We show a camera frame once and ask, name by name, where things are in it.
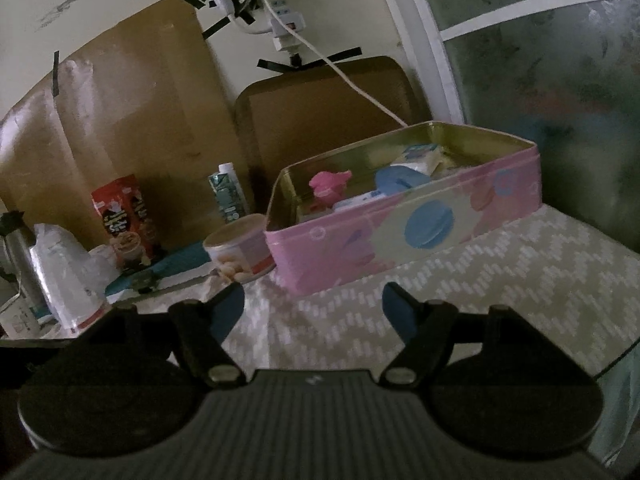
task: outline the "blue oval print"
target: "blue oval print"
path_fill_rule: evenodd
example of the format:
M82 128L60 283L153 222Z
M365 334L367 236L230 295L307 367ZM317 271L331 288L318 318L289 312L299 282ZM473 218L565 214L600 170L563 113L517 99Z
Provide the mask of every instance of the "blue oval print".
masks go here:
M431 200L411 214L404 227L404 240L415 249L433 249L443 243L453 224L451 208L441 200Z

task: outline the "white cable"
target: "white cable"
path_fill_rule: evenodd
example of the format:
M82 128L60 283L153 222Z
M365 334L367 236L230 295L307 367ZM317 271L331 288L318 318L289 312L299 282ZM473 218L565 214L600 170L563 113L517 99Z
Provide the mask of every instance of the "white cable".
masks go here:
M405 123L400 117L398 117L395 113L393 113L391 110L389 110L389 108L385 107L385 105L380 103L376 98L370 96L364 90L362 90L361 88L357 87L355 85L355 83L353 81L351 81L351 79L349 79L349 77L342 70L340 70L333 61L331 61L331 60L329 60L327 58L327 56L323 55L320 51L318 51L318 49L316 49L316 47L314 47L311 43L309 43L307 40L305 40L305 38L300 36L295 30L291 30L289 27L287 27L287 25L285 25L285 23L282 21L281 17L278 16L276 14L276 12L273 10L273 7L271 7L271 4L269 3L269 0L263 0L263 2L264 2L264 6L273 15L274 19L280 25L282 25L284 28L286 28L289 31L289 34L291 34L298 41L304 43L306 46L309 47L309 49L313 53L315 53L322 60L324 60L324 62L327 63L327 65L329 65L331 68L333 68L335 70L335 73L337 73L337 75L339 75L342 79L344 79L344 82L347 83L347 85L349 85L351 88L353 88L362 97L364 97L365 99L368 99L369 101L371 101L371 103L373 103L378 108L380 108L380 110L382 110L389 117L393 118L398 124L400 124L403 127L408 126L407 123Z
M271 27L259 28L259 29L249 28L247 25L244 24L244 22L242 22L232 14L228 15L228 18L233 23L235 23L236 27L242 30L245 34L269 34L271 32Z

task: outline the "ribbed black surface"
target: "ribbed black surface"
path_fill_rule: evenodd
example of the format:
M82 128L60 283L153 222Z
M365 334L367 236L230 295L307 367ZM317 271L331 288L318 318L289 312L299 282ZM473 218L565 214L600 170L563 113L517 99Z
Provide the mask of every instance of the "ribbed black surface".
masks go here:
M91 460L43 451L11 480L610 479L583 453L509 462L462 447L413 394L368 372L261 371L210 394L198 415L153 448Z

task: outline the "pink toy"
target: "pink toy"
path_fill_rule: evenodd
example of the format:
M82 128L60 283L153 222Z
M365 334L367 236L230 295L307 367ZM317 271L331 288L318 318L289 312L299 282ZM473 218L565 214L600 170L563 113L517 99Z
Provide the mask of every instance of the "pink toy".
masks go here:
M341 173L321 171L309 181L309 186L314 190L314 196L318 202L331 207L336 202L344 200L344 190L350 178L351 171L342 171Z

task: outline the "white wall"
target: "white wall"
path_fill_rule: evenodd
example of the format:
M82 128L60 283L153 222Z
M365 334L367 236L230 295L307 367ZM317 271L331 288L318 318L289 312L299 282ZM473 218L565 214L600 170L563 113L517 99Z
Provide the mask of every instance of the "white wall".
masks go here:
M53 52L64 59L124 18L158 0L76 0L42 27L44 16L67 0L0 0L0 117L50 72ZM384 0L289 0L305 15L305 36L325 54L360 46L365 56L386 55L408 62ZM198 11L202 27L222 16ZM288 62L268 36L249 36L227 25L209 39L232 102L249 84L274 74L255 66L262 57ZM315 57L302 50L303 60Z

